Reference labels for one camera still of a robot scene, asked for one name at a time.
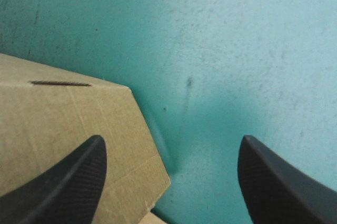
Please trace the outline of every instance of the cardboard box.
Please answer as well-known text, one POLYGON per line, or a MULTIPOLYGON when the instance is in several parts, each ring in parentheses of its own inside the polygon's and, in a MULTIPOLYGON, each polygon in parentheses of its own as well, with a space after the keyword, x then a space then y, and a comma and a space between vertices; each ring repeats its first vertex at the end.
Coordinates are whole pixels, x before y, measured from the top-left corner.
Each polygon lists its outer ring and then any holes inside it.
POLYGON ((128 87, 0 54, 0 104, 0 195, 91 135, 108 160, 93 223, 139 223, 170 184, 128 87))
POLYGON ((164 221, 159 219, 156 215, 149 212, 144 218, 139 222, 139 224, 166 224, 164 221))

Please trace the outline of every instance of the teal wall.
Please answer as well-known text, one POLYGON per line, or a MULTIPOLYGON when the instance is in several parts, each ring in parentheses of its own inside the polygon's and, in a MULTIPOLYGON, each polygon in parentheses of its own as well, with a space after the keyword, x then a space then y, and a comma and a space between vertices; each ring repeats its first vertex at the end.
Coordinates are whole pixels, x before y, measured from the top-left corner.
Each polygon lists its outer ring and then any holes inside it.
POLYGON ((244 134, 337 189, 336 25, 337 0, 0 0, 0 52, 132 88, 171 224, 251 223, 244 134))

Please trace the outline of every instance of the dark scuff mark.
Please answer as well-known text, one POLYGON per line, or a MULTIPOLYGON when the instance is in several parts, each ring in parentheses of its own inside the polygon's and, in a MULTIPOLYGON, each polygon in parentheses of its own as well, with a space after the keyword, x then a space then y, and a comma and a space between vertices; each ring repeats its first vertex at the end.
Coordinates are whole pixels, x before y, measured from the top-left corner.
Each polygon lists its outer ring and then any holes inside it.
POLYGON ((3 5, 2 10, 5 11, 7 9, 7 5, 8 5, 8 0, 5 0, 5 3, 3 5))
POLYGON ((193 85, 194 85, 193 77, 189 77, 186 82, 186 95, 185 95, 184 105, 183 105, 183 115, 182 115, 181 126, 179 128, 179 134, 178 134, 179 138, 182 138, 184 135, 186 117, 187 117, 187 112, 190 107, 190 99, 192 96, 193 85))
POLYGON ((193 78, 192 77, 189 77, 188 79, 187 79, 187 87, 188 88, 191 88, 192 87, 192 85, 193 85, 193 78))
POLYGON ((36 25, 36 23, 37 23, 39 13, 40 13, 40 3, 37 5, 37 9, 36 9, 36 13, 35 13, 34 25, 36 25))

